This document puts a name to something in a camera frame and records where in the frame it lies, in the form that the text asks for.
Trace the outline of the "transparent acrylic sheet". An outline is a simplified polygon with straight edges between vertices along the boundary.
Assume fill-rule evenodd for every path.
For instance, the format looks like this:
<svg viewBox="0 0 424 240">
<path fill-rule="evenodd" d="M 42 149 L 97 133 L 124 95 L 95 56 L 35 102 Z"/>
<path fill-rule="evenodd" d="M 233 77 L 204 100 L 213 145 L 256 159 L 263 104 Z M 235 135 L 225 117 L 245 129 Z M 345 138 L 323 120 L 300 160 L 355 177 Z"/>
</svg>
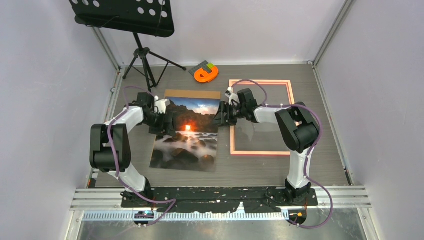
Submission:
<svg viewBox="0 0 424 240">
<path fill-rule="evenodd" d="M 267 92 L 269 105 L 290 104 L 289 91 L 286 84 L 260 84 Z M 252 123 L 246 119 L 238 119 L 234 126 L 234 150 L 237 152 L 288 152 L 281 131 L 277 124 Z"/>
</svg>

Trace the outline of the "brown cardboard backing board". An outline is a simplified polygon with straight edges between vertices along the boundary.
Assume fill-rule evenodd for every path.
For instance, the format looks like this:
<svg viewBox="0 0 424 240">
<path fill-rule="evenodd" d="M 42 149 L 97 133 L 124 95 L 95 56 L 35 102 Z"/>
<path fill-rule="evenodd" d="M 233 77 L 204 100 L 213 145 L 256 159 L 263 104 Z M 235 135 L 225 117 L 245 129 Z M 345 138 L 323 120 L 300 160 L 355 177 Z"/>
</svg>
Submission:
<svg viewBox="0 0 424 240">
<path fill-rule="evenodd" d="M 220 100 L 221 93 L 219 91 L 167 89 L 164 92 L 164 97 Z"/>
</svg>

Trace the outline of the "pink wooden picture frame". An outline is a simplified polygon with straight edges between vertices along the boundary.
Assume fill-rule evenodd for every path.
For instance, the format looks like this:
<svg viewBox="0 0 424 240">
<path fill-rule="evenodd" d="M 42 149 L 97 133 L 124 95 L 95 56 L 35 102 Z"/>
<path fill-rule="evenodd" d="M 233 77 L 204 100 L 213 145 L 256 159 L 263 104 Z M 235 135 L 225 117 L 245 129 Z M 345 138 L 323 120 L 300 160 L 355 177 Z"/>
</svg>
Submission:
<svg viewBox="0 0 424 240">
<path fill-rule="evenodd" d="M 283 86 L 286 88 L 286 93 L 288 97 L 288 103 L 294 104 L 294 94 L 293 94 L 293 88 L 290 80 L 276 80 L 276 79 L 230 79 L 229 80 L 229 87 L 228 88 L 234 88 L 237 85 L 256 85 L 260 89 L 262 89 L 262 92 L 264 94 L 264 100 L 259 103 L 259 105 L 263 103 L 267 103 L 268 101 L 268 93 L 264 89 L 263 86 Z M 237 150 L 236 149 L 236 127 L 230 126 L 229 127 L 229 134 L 230 134 L 230 154 L 231 155 L 237 155 L 237 156 L 289 156 L 290 151 L 255 151 L 255 150 Z"/>
</svg>

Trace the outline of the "landscape sunset photo print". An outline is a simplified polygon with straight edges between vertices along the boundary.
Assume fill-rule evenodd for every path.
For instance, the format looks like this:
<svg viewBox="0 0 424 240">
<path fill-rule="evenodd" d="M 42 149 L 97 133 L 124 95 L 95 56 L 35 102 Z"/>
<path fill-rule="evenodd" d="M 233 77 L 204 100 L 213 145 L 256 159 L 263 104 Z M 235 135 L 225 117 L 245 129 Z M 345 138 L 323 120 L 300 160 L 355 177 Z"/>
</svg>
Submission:
<svg viewBox="0 0 424 240">
<path fill-rule="evenodd" d="M 157 137 L 150 168 L 213 173 L 216 170 L 218 126 L 213 119 L 220 100 L 169 96 L 175 136 Z"/>
</svg>

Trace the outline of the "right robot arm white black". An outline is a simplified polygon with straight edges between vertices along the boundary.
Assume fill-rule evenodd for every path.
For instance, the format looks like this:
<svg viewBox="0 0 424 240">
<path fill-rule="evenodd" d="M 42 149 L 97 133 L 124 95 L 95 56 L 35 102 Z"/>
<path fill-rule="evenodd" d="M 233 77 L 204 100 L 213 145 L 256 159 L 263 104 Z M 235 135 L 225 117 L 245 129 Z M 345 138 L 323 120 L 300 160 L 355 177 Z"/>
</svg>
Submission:
<svg viewBox="0 0 424 240">
<path fill-rule="evenodd" d="M 321 138 L 320 123 L 302 102 L 279 106 L 258 104 L 249 88 L 234 93 L 230 87 L 226 95 L 228 101 L 219 103 L 213 124 L 219 127 L 235 126 L 239 119 L 254 124 L 276 124 L 290 150 L 284 198 L 288 204 L 299 205 L 311 191 L 310 158 Z"/>
</svg>

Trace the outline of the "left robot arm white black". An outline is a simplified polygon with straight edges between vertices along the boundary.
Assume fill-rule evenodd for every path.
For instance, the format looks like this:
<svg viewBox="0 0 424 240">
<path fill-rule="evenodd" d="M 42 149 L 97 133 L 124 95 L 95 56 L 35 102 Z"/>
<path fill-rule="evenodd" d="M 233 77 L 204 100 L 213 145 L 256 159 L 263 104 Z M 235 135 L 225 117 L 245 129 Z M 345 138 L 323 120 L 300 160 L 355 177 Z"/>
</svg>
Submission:
<svg viewBox="0 0 424 240">
<path fill-rule="evenodd" d="M 168 110 L 168 99 L 140 92 L 111 120 L 94 124 L 90 129 L 89 163 L 93 169 L 107 173 L 125 188 L 124 198 L 134 197 L 141 207 L 157 204 L 149 180 L 132 164 L 129 133 L 136 126 L 147 125 L 149 133 L 176 136 L 174 114 Z"/>
</svg>

